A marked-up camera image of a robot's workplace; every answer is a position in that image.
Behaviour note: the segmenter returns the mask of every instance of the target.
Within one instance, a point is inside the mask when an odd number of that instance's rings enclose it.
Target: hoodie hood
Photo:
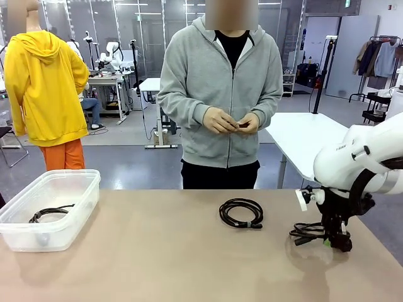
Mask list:
[[[200,33],[209,41],[213,42],[215,39],[215,32],[213,30],[206,30],[206,16],[199,17],[193,20],[192,25],[196,27]],[[249,31],[249,36],[252,40],[253,45],[259,44],[266,32],[258,25],[257,30]]]
[[[19,43],[27,52],[45,64],[52,63],[59,54],[60,39],[54,34],[43,31],[20,33],[11,41]]]

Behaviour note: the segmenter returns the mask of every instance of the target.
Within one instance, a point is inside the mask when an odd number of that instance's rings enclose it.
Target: orange pants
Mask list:
[[[46,170],[85,169],[81,140],[53,147],[40,147],[45,157]]]

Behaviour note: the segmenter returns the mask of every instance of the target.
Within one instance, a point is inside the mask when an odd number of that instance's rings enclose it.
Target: yellow hoodie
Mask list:
[[[66,42],[47,31],[12,37],[4,77],[14,128],[39,147],[71,142],[88,134],[78,94],[88,68]]]

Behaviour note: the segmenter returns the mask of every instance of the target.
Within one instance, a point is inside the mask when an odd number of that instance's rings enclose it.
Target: door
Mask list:
[[[378,31],[379,16],[347,16],[341,19],[339,38],[326,95],[348,99],[360,89],[361,76],[353,67],[365,42]]]

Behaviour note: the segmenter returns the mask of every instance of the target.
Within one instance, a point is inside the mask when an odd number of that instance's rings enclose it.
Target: hoodie sleeve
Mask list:
[[[181,34],[179,31],[173,36],[166,50],[157,101],[170,119],[180,126],[190,128],[203,124],[209,106],[187,97],[187,63]]]
[[[4,81],[11,105],[13,125],[16,135],[21,136],[26,133],[22,110],[29,74],[24,53],[15,41],[11,41],[7,47],[4,64]]]
[[[70,46],[68,46],[67,44],[66,47],[70,56],[71,70],[74,77],[74,83],[76,84],[77,94],[80,94],[84,91],[86,87],[89,77],[89,71],[87,65],[84,63],[83,60],[80,59],[80,57],[73,51],[73,49],[71,49]]]
[[[283,96],[283,92],[283,67],[280,51],[274,39],[270,37],[270,61],[266,82],[264,83],[258,104],[251,110],[259,118],[259,130],[269,127],[271,117],[277,111],[277,105]]]

